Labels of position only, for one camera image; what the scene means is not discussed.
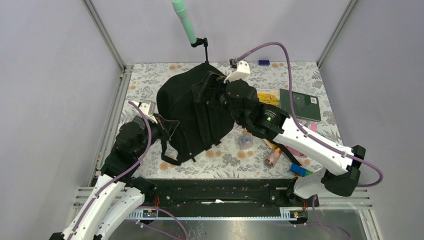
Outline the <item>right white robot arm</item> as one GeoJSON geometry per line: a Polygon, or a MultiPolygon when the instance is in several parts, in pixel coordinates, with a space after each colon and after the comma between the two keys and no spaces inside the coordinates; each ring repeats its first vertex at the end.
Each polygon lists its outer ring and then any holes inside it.
{"type": "Polygon", "coordinates": [[[321,170],[290,182],[286,198],[291,205],[299,206],[323,192],[349,197],[357,187],[361,164],[348,155],[363,156],[363,147],[339,145],[296,123],[293,115],[260,102],[257,90],[242,79],[229,81],[208,71],[200,82],[191,86],[191,91],[196,103],[223,108],[253,136],[279,147],[293,148],[322,165],[321,170]]]}

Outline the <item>dark green notebook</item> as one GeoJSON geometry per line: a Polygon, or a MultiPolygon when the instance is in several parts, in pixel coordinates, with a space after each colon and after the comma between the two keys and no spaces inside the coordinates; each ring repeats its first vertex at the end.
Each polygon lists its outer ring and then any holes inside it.
{"type": "MultiPolygon", "coordinates": [[[[279,101],[280,108],[291,115],[292,111],[289,100],[289,90],[279,90],[279,101]]],[[[318,97],[293,91],[292,102],[297,118],[304,118],[318,122],[322,120],[318,97]]]]}

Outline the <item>black student backpack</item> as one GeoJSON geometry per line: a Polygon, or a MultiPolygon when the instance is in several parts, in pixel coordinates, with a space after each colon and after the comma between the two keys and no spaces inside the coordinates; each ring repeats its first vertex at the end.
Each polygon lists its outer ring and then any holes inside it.
{"type": "Polygon", "coordinates": [[[195,156],[218,145],[234,127],[230,113],[222,106],[196,103],[192,85],[198,84],[208,72],[221,72],[208,63],[170,77],[158,90],[158,113],[164,122],[171,121],[177,127],[171,136],[161,140],[161,159],[179,166],[195,156]]]}

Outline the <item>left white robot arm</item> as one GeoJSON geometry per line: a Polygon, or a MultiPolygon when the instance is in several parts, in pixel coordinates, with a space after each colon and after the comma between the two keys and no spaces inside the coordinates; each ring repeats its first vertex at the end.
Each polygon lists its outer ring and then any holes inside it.
{"type": "Polygon", "coordinates": [[[52,240],[107,240],[137,207],[157,203],[155,185],[133,177],[148,147],[167,136],[169,123],[157,113],[123,124],[92,192],[74,220],[52,240]]]}

